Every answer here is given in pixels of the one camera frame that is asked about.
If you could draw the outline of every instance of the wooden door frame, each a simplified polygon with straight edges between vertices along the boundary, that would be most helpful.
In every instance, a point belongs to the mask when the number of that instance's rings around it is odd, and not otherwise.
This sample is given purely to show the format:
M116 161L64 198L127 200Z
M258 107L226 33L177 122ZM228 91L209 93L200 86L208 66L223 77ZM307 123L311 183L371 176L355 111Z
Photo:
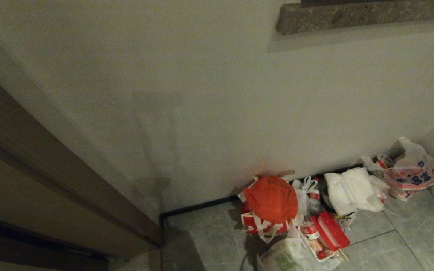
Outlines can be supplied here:
M90 212L160 247L162 230L0 86L0 159Z

